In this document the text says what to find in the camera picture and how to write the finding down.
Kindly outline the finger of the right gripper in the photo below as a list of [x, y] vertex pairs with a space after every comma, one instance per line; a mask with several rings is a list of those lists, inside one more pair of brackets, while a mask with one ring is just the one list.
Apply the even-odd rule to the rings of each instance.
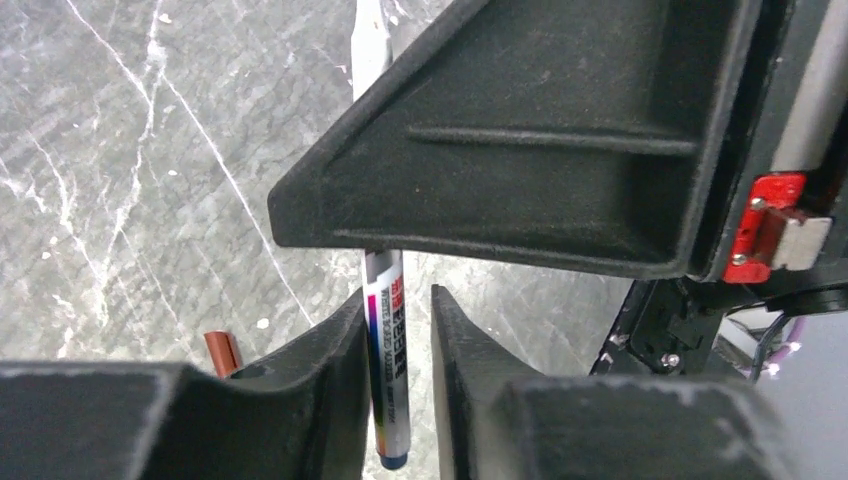
[[757, 1], [455, 1], [278, 181], [283, 247], [686, 274]]

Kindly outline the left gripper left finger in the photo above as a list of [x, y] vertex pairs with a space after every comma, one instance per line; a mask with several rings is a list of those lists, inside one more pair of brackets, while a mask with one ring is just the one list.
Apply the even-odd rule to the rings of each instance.
[[5, 479], [357, 479], [369, 413], [360, 293], [220, 379], [183, 363], [5, 362]]

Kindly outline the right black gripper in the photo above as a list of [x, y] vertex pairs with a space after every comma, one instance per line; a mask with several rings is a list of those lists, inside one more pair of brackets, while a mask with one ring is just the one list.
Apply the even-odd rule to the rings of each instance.
[[641, 269], [596, 374], [696, 374], [721, 319], [846, 304], [847, 5], [594, 1], [591, 224]]

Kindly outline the brown pen cap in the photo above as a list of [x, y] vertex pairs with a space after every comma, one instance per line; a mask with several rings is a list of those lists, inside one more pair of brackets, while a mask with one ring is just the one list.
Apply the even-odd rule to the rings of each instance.
[[242, 356], [235, 337], [228, 331], [213, 330], [203, 334], [215, 372], [227, 378], [243, 367]]

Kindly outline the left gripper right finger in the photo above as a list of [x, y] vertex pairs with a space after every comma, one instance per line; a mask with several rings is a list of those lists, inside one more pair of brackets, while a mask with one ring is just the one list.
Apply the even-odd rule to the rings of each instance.
[[553, 377], [431, 289], [444, 479], [791, 479], [783, 424], [748, 383], [716, 376]]

